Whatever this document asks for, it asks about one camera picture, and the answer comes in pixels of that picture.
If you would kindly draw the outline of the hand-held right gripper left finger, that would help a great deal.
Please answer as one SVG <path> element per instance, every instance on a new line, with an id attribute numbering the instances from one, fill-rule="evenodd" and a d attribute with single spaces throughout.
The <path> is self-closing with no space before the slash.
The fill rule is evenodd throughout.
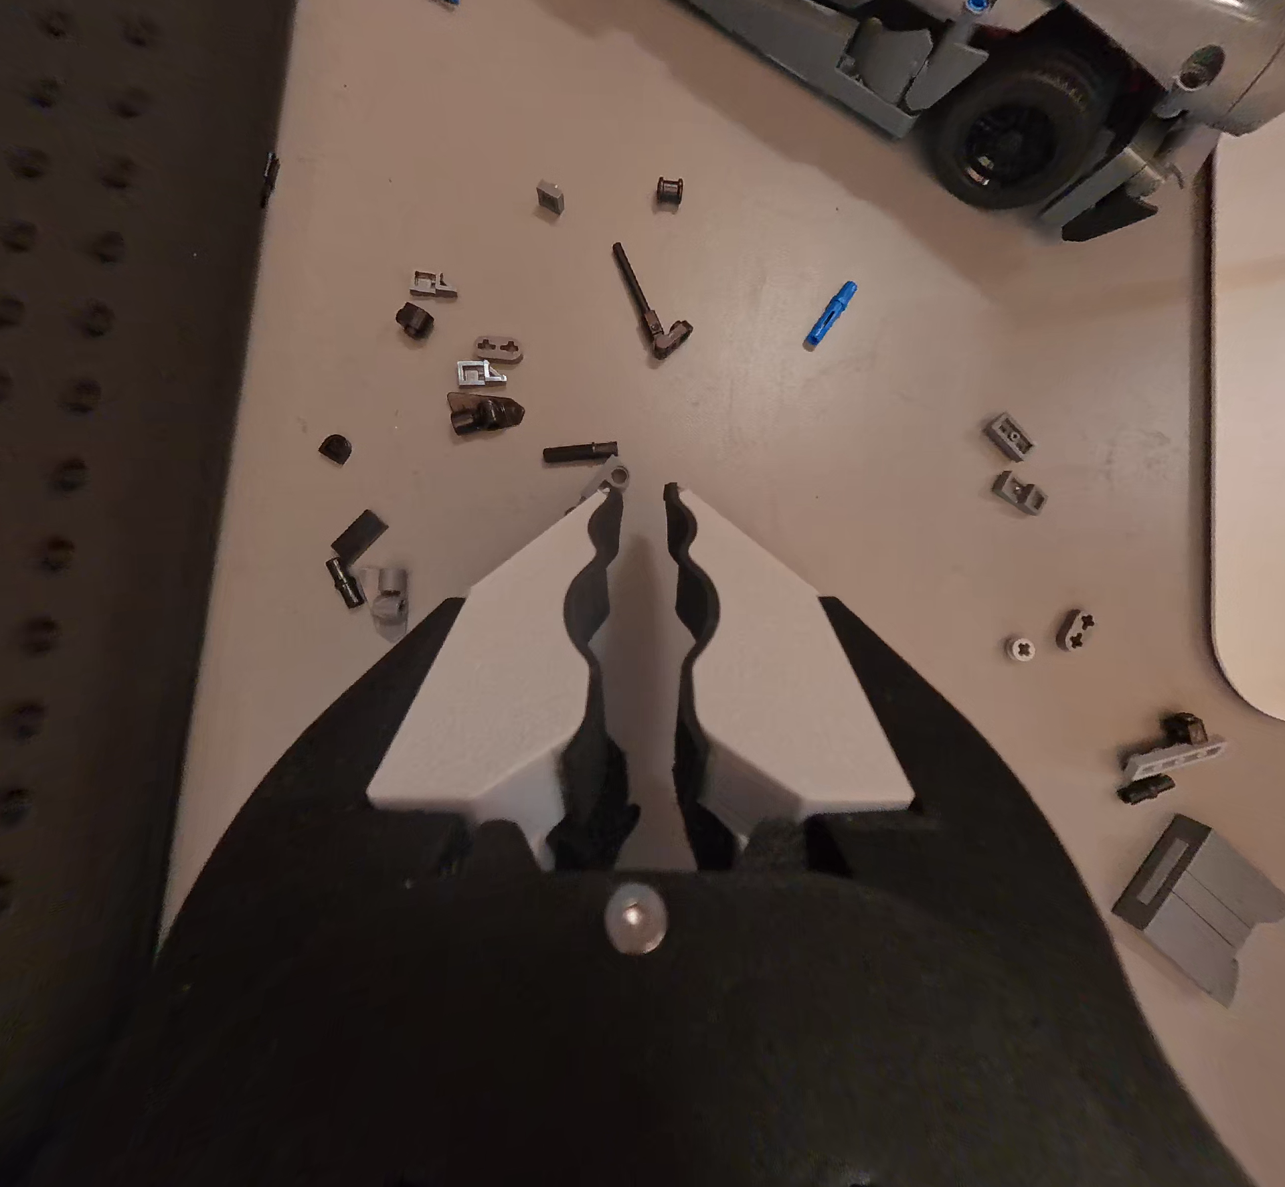
<path id="1" fill-rule="evenodd" d="M 640 810 L 594 641 L 623 511 L 600 489 L 472 588 L 366 790 L 374 807 L 512 823 L 544 867 L 618 863 Z"/>

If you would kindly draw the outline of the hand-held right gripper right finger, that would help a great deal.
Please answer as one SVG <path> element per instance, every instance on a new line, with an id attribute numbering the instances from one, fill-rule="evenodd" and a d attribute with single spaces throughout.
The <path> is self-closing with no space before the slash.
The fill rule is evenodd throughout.
<path id="1" fill-rule="evenodd" d="M 699 871 L 764 825 L 900 815 L 916 794 L 822 596 L 702 497 L 663 493 L 683 659 L 673 779 Z"/>

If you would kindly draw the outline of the scattered small dark lego pieces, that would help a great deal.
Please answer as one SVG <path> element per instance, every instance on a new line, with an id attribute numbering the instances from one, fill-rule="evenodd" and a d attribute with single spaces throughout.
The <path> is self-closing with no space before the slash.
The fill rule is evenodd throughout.
<path id="1" fill-rule="evenodd" d="M 639 313 L 640 324 L 650 339 L 654 359 L 667 360 L 690 339 L 694 332 L 693 324 L 689 320 L 679 319 L 667 327 L 646 296 L 628 252 L 622 242 L 615 242 L 614 257 Z M 493 357 L 482 357 L 458 364 L 460 388 L 456 392 L 449 392 L 448 406 L 453 430 L 460 438 L 505 432 L 519 427 L 525 418 L 525 410 L 513 398 L 478 391 L 482 384 L 501 380 L 501 376 L 493 371 L 493 361 Z M 616 442 L 563 444 L 548 447 L 543 452 L 544 462 L 549 466 L 588 463 L 598 467 L 612 457 L 620 457 Z M 397 626 L 408 620 L 408 577 L 405 570 L 386 569 L 382 572 L 375 598 L 370 602 L 354 572 L 354 565 L 386 529 L 387 526 L 378 519 L 377 514 L 365 511 L 333 546 L 334 556 L 327 561 L 327 570 L 347 609 L 357 610 L 370 604 L 378 622 Z"/>

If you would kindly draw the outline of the grey lego wedge block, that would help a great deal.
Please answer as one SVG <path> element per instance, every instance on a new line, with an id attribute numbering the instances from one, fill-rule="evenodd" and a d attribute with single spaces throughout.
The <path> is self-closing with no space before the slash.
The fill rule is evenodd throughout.
<path id="1" fill-rule="evenodd" d="M 1241 952 L 1256 928 L 1283 921 L 1284 894 L 1212 826 L 1176 814 L 1112 911 L 1229 1008 Z"/>

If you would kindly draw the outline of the grey beam with black pins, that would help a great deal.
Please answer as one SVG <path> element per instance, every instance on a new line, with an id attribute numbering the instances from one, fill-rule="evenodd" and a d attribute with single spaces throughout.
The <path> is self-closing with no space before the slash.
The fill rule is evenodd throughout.
<path id="1" fill-rule="evenodd" d="M 1157 799 L 1177 787 L 1177 772 L 1223 759 L 1229 747 L 1228 739 L 1209 729 L 1197 713 L 1166 713 L 1160 740 L 1121 755 L 1116 796 L 1126 806 Z"/>

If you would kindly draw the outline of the black perforated pad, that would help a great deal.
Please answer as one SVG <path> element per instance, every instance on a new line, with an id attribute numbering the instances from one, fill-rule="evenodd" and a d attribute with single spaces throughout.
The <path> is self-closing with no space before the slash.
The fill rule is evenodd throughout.
<path id="1" fill-rule="evenodd" d="M 296 0 L 3 0 L 3 1144 L 164 886 Z"/>

